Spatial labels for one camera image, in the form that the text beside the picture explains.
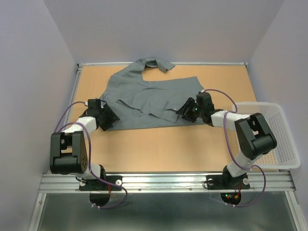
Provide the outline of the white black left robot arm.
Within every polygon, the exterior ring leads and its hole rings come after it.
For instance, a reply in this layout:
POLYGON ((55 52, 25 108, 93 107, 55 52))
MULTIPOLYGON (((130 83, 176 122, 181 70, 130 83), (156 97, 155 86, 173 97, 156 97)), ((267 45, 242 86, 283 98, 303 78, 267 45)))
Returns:
POLYGON ((81 184, 90 181, 101 190, 107 185, 105 169, 102 165, 91 163, 90 133, 101 128, 110 129, 119 121, 106 101, 86 103, 88 108, 76 122, 57 129, 51 135, 50 171, 52 174, 74 175, 81 184))

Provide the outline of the grey long sleeve shirt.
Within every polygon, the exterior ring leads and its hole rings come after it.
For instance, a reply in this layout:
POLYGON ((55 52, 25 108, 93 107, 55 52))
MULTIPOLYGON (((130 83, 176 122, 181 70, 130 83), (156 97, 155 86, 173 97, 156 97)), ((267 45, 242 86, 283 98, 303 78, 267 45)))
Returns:
POLYGON ((101 96, 120 118, 111 130, 163 128, 189 126, 178 111, 190 97, 203 90, 197 77, 162 81, 146 81, 143 71, 147 67, 166 73, 175 65, 156 58, 136 60, 111 75, 101 96))

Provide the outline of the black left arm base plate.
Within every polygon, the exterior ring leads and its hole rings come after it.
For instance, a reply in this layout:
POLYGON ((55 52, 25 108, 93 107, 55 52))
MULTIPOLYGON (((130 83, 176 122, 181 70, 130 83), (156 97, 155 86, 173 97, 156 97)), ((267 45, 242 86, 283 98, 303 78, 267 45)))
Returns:
MULTIPOLYGON (((120 175, 107 175, 106 179, 107 182, 115 184, 117 180, 122 181, 122 176, 120 175)), ((89 191, 107 191, 108 185, 103 183, 99 180, 83 180, 79 183, 79 190, 82 192, 89 192, 89 191)))

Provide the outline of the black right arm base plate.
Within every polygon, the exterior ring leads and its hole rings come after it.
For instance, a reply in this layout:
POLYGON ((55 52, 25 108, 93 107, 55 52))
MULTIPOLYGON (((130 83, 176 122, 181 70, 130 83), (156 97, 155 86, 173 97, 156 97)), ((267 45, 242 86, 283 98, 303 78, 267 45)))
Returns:
POLYGON ((242 190, 250 189, 249 180, 246 174, 233 178, 224 177, 220 174, 208 175, 205 180, 206 188, 209 190, 242 190))

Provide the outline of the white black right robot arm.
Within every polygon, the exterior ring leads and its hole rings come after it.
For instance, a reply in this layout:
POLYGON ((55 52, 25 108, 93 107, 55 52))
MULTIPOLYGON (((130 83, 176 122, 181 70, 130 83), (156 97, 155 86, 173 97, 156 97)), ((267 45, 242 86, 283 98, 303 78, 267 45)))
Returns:
POLYGON ((215 175, 207 181, 208 189, 231 189, 243 184, 245 174, 254 167, 254 163, 263 155, 277 147, 277 140, 261 113, 241 115, 222 109, 215 109, 211 99, 189 98, 176 111, 182 119, 195 122, 197 118, 212 127, 222 127, 232 162, 224 167, 221 175, 215 175), (236 132, 239 153, 231 153, 228 130, 236 132))

